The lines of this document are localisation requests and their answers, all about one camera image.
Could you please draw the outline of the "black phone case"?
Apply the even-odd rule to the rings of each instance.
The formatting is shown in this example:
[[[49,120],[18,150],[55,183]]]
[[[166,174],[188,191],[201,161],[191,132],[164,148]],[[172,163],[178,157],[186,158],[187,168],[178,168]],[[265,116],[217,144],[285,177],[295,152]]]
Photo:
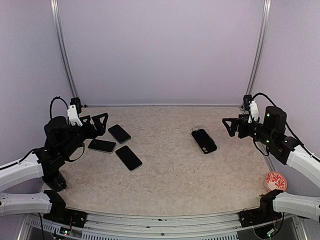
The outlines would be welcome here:
[[[194,130],[191,135],[204,154],[215,152],[218,149],[214,140],[204,129]]]

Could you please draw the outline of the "clear phone case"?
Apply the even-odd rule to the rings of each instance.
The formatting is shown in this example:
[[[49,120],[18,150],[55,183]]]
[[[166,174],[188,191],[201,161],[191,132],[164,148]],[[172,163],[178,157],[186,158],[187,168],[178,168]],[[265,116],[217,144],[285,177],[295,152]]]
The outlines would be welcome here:
[[[196,125],[191,128],[191,136],[195,141],[213,140],[205,125]]]

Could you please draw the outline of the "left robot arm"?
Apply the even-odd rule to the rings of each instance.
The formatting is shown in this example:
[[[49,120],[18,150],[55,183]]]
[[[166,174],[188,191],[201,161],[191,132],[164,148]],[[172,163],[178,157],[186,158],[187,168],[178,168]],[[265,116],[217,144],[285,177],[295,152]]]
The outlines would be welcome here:
[[[60,167],[72,161],[71,155],[84,146],[85,140],[105,134],[108,117],[107,113],[87,115],[79,118],[80,123],[75,125],[68,124],[64,116],[52,118],[44,126],[43,147],[32,149],[21,159],[0,167],[0,215],[39,213],[66,222],[70,211],[58,193],[67,187]],[[35,194],[6,193],[13,186],[39,178],[49,190]]]

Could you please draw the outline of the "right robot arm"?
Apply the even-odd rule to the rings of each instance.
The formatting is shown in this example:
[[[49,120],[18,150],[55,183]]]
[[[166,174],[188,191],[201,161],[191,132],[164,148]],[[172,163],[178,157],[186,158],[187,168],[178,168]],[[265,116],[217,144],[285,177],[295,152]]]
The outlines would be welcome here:
[[[267,106],[263,123],[249,118],[248,114],[240,114],[237,118],[223,118],[222,123],[231,137],[251,137],[254,142],[264,144],[283,165],[297,170],[315,185],[320,184],[320,162],[297,139],[285,134],[287,114],[281,108]],[[279,218],[282,213],[319,222],[320,199],[275,189],[260,198],[258,208],[244,211],[241,217],[246,222],[266,222],[273,217]]]

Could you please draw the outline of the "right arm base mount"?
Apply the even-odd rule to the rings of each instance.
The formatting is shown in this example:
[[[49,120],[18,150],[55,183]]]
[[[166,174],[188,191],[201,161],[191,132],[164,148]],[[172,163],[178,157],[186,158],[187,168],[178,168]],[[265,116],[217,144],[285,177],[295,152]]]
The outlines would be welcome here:
[[[260,198],[260,205],[258,208],[242,210],[238,213],[240,224],[242,228],[260,225],[263,223],[279,220],[283,214],[276,212],[273,209],[273,200],[276,199],[283,190],[272,190]]]

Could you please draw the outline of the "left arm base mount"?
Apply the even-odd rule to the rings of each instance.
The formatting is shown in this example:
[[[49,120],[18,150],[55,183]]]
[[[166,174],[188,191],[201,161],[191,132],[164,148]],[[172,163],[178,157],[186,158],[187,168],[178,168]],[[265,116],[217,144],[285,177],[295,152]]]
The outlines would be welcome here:
[[[49,197],[51,203],[50,212],[43,215],[44,219],[70,227],[84,228],[88,216],[86,212],[66,208],[65,201],[53,190],[45,190],[43,193]]]

